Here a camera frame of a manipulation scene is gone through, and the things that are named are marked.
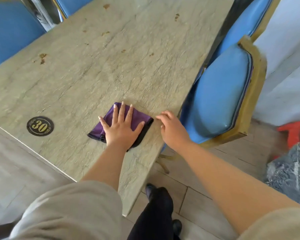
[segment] purple cloth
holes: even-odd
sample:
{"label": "purple cloth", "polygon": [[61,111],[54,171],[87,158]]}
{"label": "purple cloth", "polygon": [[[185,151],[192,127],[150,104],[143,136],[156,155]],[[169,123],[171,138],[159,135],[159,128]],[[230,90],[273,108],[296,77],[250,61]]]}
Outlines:
{"label": "purple cloth", "polygon": [[[118,106],[118,111],[121,108],[121,103],[117,103],[115,102],[114,104],[116,104]],[[126,105],[126,109],[124,112],[124,118],[126,118],[127,113],[129,111],[129,106]],[[112,125],[112,115],[113,115],[113,106],[111,107],[111,109],[108,111],[108,113],[103,117],[103,119],[105,120],[105,122],[111,126]],[[136,110],[135,108],[133,109],[133,113],[132,113],[132,121],[131,121],[131,129],[132,131],[135,131],[135,129],[137,128],[138,124],[140,122],[144,121],[144,127],[141,131],[141,133],[139,134],[138,138],[136,139],[136,141],[133,143],[132,148],[136,147],[137,145],[140,144],[140,142],[142,141],[142,139],[144,138],[145,134],[147,133],[148,129],[150,128],[152,122],[153,122],[153,118],[150,117],[149,115],[146,115],[138,110]],[[101,141],[106,143],[106,133],[104,131],[104,129],[102,128],[101,123],[99,122],[96,127],[88,134],[88,137],[95,139],[97,141]]]}

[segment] hand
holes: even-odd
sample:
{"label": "hand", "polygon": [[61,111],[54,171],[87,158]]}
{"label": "hand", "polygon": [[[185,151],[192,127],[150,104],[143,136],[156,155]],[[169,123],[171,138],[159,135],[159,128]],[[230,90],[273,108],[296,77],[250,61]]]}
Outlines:
{"label": "hand", "polygon": [[118,106],[113,106],[112,125],[111,127],[99,116],[101,125],[105,131],[105,139],[107,146],[116,144],[122,146],[124,150],[128,150],[132,144],[136,141],[138,135],[142,131],[145,124],[144,121],[140,122],[135,131],[131,129],[133,106],[130,105],[126,119],[124,120],[125,104],[121,103],[121,108],[118,114]]}
{"label": "hand", "polygon": [[170,111],[161,112],[156,116],[161,120],[161,135],[164,142],[173,150],[178,152],[182,147],[192,142],[188,132],[181,124],[180,120]]}

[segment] chair backrest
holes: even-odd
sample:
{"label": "chair backrest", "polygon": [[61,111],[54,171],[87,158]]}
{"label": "chair backrest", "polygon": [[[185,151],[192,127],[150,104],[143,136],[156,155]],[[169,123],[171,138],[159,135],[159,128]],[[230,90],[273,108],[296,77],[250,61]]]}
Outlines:
{"label": "chair backrest", "polygon": [[251,41],[254,42],[266,29],[279,3],[280,0],[254,0],[229,29],[209,64],[244,35],[251,37]]}
{"label": "chair backrest", "polygon": [[244,36],[203,73],[182,108],[192,141],[211,147],[247,135],[267,62]]}
{"label": "chair backrest", "polygon": [[20,0],[0,0],[0,64],[45,32]]}
{"label": "chair backrest", "polygon": [[74,14],[92,0],[52,0],[64,19]]}

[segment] red plastic stool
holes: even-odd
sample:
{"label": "red plastic stool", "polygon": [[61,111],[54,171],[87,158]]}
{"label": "red plastic stool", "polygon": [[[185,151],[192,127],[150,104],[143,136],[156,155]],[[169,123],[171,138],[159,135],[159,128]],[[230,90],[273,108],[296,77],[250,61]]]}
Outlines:
{"label": "red plastic stool", "polygon": [[282,125],[277,128],[277,131],[288,131],[288,148],[291,149],[294,145],[300,142],[300,121]]}

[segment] beige sleeve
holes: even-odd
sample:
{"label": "beige sleeve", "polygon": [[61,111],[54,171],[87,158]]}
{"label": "beige sleeve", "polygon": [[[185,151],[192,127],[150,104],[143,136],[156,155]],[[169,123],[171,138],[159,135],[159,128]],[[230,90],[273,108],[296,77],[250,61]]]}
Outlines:
{"label": "beige sleeve", "polygon": [[120,238],[122,202],[110,186],[97,181],[72,183],[37,198],[12,230],[10,239]]}
{"label": "beige sleeve", "polygon": [[300,240],[300,208],[276,210],[257,220],[238,240]]}

